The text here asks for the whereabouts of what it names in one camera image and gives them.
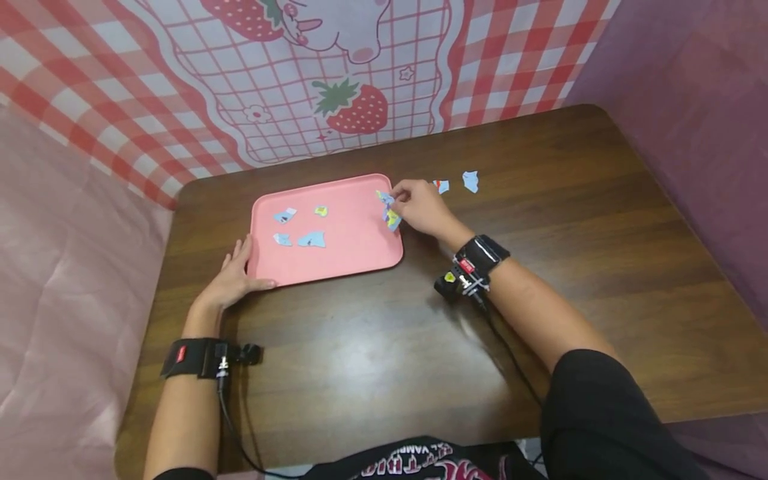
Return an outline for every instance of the black sleeve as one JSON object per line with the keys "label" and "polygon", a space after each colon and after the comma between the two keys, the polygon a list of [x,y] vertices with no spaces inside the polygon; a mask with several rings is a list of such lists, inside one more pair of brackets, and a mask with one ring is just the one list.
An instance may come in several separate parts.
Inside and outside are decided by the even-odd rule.
{"label": "black sleeve", "polygon": [[541,414],[549,478],[707,478],[632,375],[592,350],[560,359]]}
{"label": "black sleeve", "polygon": [[154,480],[214,480],[214,477],[199,468],[172,468],[159,474]]}

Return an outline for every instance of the left hand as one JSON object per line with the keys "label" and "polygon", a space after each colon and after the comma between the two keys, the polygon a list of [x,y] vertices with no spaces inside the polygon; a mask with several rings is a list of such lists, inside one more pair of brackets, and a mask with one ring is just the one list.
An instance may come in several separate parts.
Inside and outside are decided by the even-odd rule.
{"label": "left hand", "polygon": [[202,303],[209,308],[225,309],[250,292],[271,290],[277,284],[274,280],[255,279],[246,276],[245,266],[250,259],[253,240],[250,235],[245,241],[238,240],[232,253],[224,257],[221,271],[205,290],[197,297],[195,303]]}

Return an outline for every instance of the purple fabric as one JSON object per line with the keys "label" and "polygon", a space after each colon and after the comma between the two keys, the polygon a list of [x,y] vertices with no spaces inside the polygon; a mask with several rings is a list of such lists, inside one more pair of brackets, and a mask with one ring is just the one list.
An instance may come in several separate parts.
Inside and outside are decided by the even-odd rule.
{"label": "purple fabric", "polygon": [[[764,329],[767,45],[764,0],[624,0],[566,101],[614,119]],[[768,478],[768,414],[672,429],[713,477]]]}
{"label": "purple fabric", "polygon": [[0,107],[2,477],[114,478],[171,213]]}

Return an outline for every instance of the red checkered pattern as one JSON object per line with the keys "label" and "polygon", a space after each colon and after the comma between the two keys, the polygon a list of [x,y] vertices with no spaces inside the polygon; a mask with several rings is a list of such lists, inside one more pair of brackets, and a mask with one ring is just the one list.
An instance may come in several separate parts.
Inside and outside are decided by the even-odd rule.
{"label": "red checkered pattern", "polygon": [[620,0],[467,2],[441,106],[448,129],[558,108]]}
{"label": "red checkered pattern", "polygon": [[[172,208],[196,178],[556,108],[618,1],[393,0],[358,65],[211,36],[199,0],[4,0],[0,101]],[[384,128],[341,135],[314,114],[312,82],[345,77],[384,94]]]}

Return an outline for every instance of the black cable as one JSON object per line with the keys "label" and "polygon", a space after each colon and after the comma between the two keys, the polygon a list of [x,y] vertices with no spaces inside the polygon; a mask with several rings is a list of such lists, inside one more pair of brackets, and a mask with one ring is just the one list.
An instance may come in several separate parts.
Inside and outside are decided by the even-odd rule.
{"label": "black cable", "polygon": [[496,329],[496,325],[494,325],[493,323],[493,316],[491,315],[491,310],[489,310],[488,306],[485,305],[485,302],[481,300],[476,301],[475,305],[479,307],[478,310],[480,310],[480,312],[482,313],[483,317],[485,318],[485,321],[488,322],[488,326],[491,327],[491,331],[493,332],[493,335],[507,350],[507,353],[509,354],[509,358],[512,360],[512,363],[515,365],[515,370],[518,371],[518,374],[520,375],[520,379],[528,388],[528,391],[531,393],[531,396],[536,401],[539,408],[543,409],[544,402],[541,401],[541,397],[538,396],[538,394],[536,393],[536,390],[533,388],[533,385],[531,384],[531,380],[528,379],[528,376],[525,375],[525,372],[523,372],[523,368],[520,367],[520,363],[518,362],[518,357],[515,356],[515,353],[512,352],[512,347],[509,346],[507,341],[504,340],[504,337],[501,335],[501,333],[499,333],[498,329]]}
{"label": "black cable", "polygon": [[303,475],[300,475],[298,477],[293,477],[291,475],[283,475],[282,473],[276,473],[276,472],[270,472],[269,470],[264,470],[260,466],[258,466],[248,455],[248,452],[245,451],[245,447],[243,446],[243,443],[240,441],[240,437],[237,434],[237,431],[235,430],[235,425],[232,423],[232,418],[230,418],[230,413],[227,410],[227,403],[224,401],[224,392],[223,390],[219,390],[219,405],[221,405],[221,413],[224,416],[224,423],[227,424],[227,430],[230,431],[230,437],[232,437],[232,440],[234,440],[235,444],[237,445],[237,448],[240,449],[240,454],[243,456],[246,462],[257,472],[259,472],[262,475],[265,476],[273,476],[277,478],[286,478],[288,480],[297,480],[298,478],[301,478]]}
{"label": "black cable", "polygon": [[224,391],[227,390],[227,387],[229,386],[230,382],[230,364],[227,361],[227,352],[230,348],[228,344],[222,343],[219,345],[220,351],[220,363],[219,363],[219,371],[216,374],[216,382],[217,387],[216,391],[219,394],[219,406],[221,407],[221,414],[224,417],[224,423],[227,425],[227,430],[230,432],[230,437],[232,437],[232,440],[234,440],[235,445],[237,445],[237,448],[240,450],[240,454],[243,456],[246,462],[257,472],[260,474],[268,477],[273,476],[277,478],[285,478],[286,480],[297,480],[298,478],[301,478],[303,475],[294,477],[291,475],[283,475],[282,473],[275,473],[270,472],[269,470],[264,470],[259,465],[257,465],[250,455],[248,455],[248,452],[245,451],[245,447],[243,446],[243,443],[240,441],[240,436],[237,434],[237,430],[235,430],[235,425],[232,423],[232,418],[230,417],[230,411],[227,409],[227,402],[224,400]]}

